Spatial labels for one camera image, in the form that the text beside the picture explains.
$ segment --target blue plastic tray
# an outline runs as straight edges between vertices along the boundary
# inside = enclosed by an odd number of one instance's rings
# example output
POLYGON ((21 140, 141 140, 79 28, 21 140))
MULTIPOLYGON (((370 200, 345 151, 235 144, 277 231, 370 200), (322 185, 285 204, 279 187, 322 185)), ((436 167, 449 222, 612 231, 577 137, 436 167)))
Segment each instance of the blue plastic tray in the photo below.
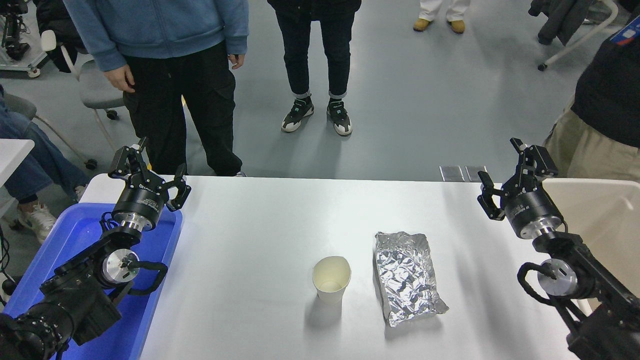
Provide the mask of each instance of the blue plastic tray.
MULTIPOLYGON (((56 267, 98 241, 102 234, 98 221, 104 212, 113 210, 113 206, 82 203, 65 210, 24 274, 4 312, 16 317, 42 300, 44 296, 40 292, 40 285, 53 276, 56 267)), ((141 260, 162 261, 169 266, 181 229, 180 211, 171 213, 165 208, 156 228, 144 232, 142 241, 132 250, 141 260)), ((142 270, 134 280, 134 288, 149 287, 155 276, 156 272, 142 270)), ((118 305, 122 318, 104 334, 81 347, 72 341, 63 359, 137 360, 147 338, 161 290, 162 284, 147 296, 127 295, 118 305)))

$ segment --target sneaker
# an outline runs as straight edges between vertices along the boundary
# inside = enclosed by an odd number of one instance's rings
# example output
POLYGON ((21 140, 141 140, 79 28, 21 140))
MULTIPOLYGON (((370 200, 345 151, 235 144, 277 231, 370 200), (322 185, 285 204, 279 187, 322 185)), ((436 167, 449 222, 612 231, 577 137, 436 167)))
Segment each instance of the sneaker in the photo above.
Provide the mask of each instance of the sneaker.
POLYGON ((296 99, 293 102, 293 107, 287 116, 282 119, 282 131, 291 133, 298 130, 302 120, 311 116, 314 113, 314 105, 311 102, 311 96, 306 99, 296 99))
POLYGON ((18 221, 24 227, 33 231, 40 243, 43 243, 51 232, 56 218, 51 215, 45 204, 38 202, 33 206, 33 211, 28 213, 18 208, 18 221))
POLYGON ((351 134, 351 119, 344 109, 344 101, 330 101, 326 107, 326 113, 329 114, 336 133, 342 136, 351 134))
POLYGON ((456 34, 462 34, 465 32, 465 22, 462 20, 449 21, 449 25, 456 34))
POLYGON ((429 24, 431 24, 431 21, 425 20, 425 19, 418 19, 416 20, 415 24, 413 24, 413 30, 414 31, 425 31, 427 30, 427 26, 429 26, 429 24))
POLYGON ((86 191, 86 186, 78 185, 74 188, 74 191, 76 192, 76 201, 80 202, 80 199, 82 199, 82 195, 84 195, 84 192, 86 191))

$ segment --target gray floor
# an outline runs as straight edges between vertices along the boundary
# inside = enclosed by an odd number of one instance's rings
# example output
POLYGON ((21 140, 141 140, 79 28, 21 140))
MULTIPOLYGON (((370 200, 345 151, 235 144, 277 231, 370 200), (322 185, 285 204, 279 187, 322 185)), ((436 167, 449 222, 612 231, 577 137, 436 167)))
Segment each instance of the gray floor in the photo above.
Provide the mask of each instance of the gray floor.
MULTIPOLYGON (((282 38, 267 2, 250 4, 249 53, 244 67, 234 72, 234 148, 243 170, 256 177, 441 181, 439 165, 486 165, 494 180, 503 181, 517 160, 509 139, 544 140, 580 73, 615 30, 595 36, 540 72, 537 65, 562 45, 557 39, 550 46, 537 43, 547 18, 528 15, 527 1, 474 0, 465 15, 467 31, 456 35, 446 24, 445 9, 427 31, 416 33, 412 24, 418 1, 365 0, 353 27, 345 98, 353 134, 340 137, 326 121, 327 66, 317 23, 309 51, 316 114, 297 132, 285 134, 280 121, 292 97, 282 38)), ((580 28, 574 40, 590 29, 580 28)), ((32 100, 39 114, 98 160, 98 169, 88 174, 107 170, 113 153, 80 103, 71 75, 48 63, 36 79, 14 72, 0 76, 8 92, 32 100)), ((137 142, 126 109, 118 112, 119 121, 104 117, 109 132, 119 145, 137 142)), ((190 123, 188 131, 189 172, 212 174, 190 123)), ((82 167, 59 139, 52 139, 82 167)), ((40 197, 54 214, 71 204, 55 186, 40 197)), ((23 272, 38 244, 29 234, 7 233, 13 247, 10 271, 23 272)))

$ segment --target white desk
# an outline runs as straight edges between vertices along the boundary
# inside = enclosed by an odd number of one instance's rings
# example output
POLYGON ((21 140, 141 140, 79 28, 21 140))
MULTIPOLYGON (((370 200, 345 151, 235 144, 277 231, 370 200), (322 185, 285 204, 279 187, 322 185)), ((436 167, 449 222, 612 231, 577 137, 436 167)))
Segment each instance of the white desk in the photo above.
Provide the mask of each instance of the white desk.
MULTIPOLYGON (((189 176, 193 191, 142 360, 576 359, 555 309, 516 281, 547 258, 487 219, 479 184, 189 176), (374 235, 424 233, 444 315, 383 320, 374 235), (352 269, 342 305, 316 298, 325 256, 352 269)), ((83 202, 116 202, 94 177, 83 202)))
POLYGON ((33 140, 0 139, 0 186, 33 149, 33 140))
MULTIPOLYGON (((15 169, 33 149, 33 140, 0 139, 0 186, 13 174, 15 169)), ((15 199, 7 196, 4 189, 0 192, 0 217, 14 204, 15 199)))

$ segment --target crumpled foil package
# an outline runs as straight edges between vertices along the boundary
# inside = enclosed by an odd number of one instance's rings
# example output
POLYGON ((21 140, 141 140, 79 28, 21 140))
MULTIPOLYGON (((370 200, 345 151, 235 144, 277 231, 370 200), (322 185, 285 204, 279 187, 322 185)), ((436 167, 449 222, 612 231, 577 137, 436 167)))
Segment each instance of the crumpled foil package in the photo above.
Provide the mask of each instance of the crumpled foil package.
POLYGON ((424 234, 376 234, 375 262, 383 312, 391 327, 449 306, 436 291, 431 249, 424 234))

